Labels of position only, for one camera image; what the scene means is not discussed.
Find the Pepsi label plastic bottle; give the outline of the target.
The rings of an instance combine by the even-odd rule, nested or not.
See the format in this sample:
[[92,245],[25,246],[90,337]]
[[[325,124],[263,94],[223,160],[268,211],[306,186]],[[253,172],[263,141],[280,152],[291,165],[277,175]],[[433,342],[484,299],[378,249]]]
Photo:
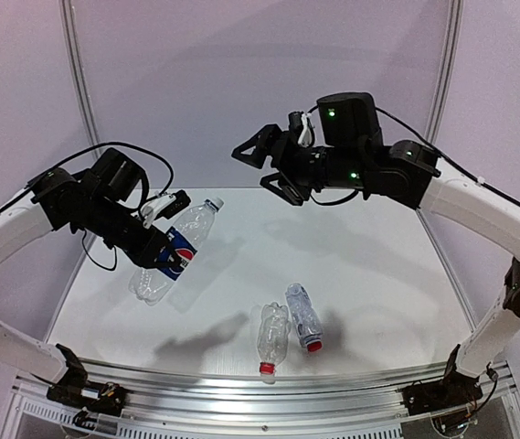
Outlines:
[[129,291],[147,305],[156,305],[193,261],[223,206],[222,198],[212,197],[181,213],[166,233],[170,249],[164,248],[155,260],[164,267],[138,268],[128,284]]

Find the clear bottle red cap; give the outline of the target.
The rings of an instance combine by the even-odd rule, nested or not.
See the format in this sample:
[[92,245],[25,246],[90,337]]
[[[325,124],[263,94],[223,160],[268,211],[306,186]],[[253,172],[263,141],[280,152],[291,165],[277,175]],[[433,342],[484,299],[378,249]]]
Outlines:
[[272,302],[262,308],[257,338],[262,376],[274,376],[277,367],[286,359],[291,330],[292,322],[286,305]]

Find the white bottle cap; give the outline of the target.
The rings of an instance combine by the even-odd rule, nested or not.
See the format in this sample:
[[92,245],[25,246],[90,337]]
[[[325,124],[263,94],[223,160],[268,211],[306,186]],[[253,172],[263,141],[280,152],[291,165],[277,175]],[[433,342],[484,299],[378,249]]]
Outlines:
[[209,205],[215,212],[219,212],[223,206],[224,201],[219,197],[207,198],[205,203]]

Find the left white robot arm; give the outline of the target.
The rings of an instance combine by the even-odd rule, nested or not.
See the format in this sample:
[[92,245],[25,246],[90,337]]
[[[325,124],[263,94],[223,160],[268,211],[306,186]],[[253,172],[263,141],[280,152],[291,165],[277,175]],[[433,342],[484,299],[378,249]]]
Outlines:
[[[0,210],[0,264],[53,231],[70,227],[90,231],[110,248],[123,251],[138,267],[163,267],[159,254],[168,249],[167,235],[144,226],[123,202],[137,184],[135,172],[88,168],[70,174],[57,167],[30,181]],[[0,362],[56,386],[77,382],[87,373],[76,355],[50,345],[0,320]]]

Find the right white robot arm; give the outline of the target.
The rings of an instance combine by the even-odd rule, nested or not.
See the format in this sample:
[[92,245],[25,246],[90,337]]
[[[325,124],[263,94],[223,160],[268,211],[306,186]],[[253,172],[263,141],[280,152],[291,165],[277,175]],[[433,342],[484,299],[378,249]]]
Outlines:
[[275,172],[260,183],[293,206],[325,188],[346,188],[364,198],[384,196],[452,220],[512,255],[502,292],[452,351],[443,386],[474,384],[520,331],[520,208],[443,164],[439,153],[410,141],[385,146],[378,128],[333,130],[323,146],[308,146],[293,130],[268,124],[231,155],[256,168],[270,159]]

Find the crushed bottle red cap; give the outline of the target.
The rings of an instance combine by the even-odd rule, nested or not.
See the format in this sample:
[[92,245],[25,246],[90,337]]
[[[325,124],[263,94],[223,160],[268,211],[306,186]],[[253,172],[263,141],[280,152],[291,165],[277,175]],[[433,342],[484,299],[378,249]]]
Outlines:
[[314,353],[323,347],[323,326],[305,288],[290,284],[285,292],[292,323],[302,348]]

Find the front aluminium rail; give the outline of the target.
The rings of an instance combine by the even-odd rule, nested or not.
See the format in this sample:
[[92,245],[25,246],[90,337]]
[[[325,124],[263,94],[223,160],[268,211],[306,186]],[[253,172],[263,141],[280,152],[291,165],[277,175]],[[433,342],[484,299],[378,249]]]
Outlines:
[[279,378],[180,375],[87,361],[96,381],[127,391],[118,416],[91,415],[49,401],[41,383],[17,377],[4,438],[520,438],[520,403],[509,368],[483,398],[440,412],[409,413],[402,390],[436,380],[442,365],[361,375]]

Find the right aluminium frame post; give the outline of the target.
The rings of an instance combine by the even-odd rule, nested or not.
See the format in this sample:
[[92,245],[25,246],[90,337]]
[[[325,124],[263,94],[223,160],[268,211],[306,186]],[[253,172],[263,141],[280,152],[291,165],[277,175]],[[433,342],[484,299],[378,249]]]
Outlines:
[[425,130],[425,139],[437,146],[440,124],[446,107],[462,23],[463,1],[448,2],[448,19],[440,55],[435,91]]

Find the aluminium frame post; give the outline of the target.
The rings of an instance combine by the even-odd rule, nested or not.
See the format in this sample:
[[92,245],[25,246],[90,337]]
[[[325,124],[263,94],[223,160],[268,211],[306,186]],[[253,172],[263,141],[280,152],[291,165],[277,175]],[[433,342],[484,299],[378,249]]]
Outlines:
[[425,130],[425,139],[437,146],[440,124],[446,107],[462,23],[463,1],[448,2],[448,19],[440,55],[435,91]]
[[71,0],[59,0],[58,6],[61,15],[61,25],[67,51],[70,76],[79,106],[83,131],[86,134],[89,146],[94,146],[100,144],[101,139],[83,66],[80,38],[76,26],[74,2]]

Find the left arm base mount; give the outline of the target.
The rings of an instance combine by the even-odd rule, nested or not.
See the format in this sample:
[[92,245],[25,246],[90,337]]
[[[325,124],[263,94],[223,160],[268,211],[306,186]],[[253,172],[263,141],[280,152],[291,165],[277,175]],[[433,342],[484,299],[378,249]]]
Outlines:
[[71,422],[79,428],[93,430],[100,414],[120,417],[128,391],[115,382],[89,380],[81,361],[69,348],[60,344],[56,348],[64,356],[67,370],[57,383],[49,385],[48,400],[78,409]]

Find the left aluminium frame post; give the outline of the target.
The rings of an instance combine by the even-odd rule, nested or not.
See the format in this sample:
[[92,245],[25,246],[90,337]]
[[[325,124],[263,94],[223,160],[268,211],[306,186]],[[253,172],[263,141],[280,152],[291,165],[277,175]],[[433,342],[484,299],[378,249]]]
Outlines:
[[67,51],[70,76],[79,106],[83,131],[86,134],[89,146],[94,146],[100,144],[101,139],[83,66],[80,38],[76,26],[74,2],[71,0],[59,0],[58,6],[61,15],[61,25]]

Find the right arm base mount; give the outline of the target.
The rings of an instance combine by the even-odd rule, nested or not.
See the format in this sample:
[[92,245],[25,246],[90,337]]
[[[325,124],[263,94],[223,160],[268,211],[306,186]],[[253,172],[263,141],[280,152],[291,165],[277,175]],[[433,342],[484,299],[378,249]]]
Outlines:
[[479,384],[480,372],[476,376],[460,373],[456,366],[461,345],[457,345],[449,355],[443,376],[439,380],[410,384],[402,391],[402,398],[410,416],[439,410],[446,410],[470,403],[472,410],[468,417],[482,407],[478,401],[483,396]]

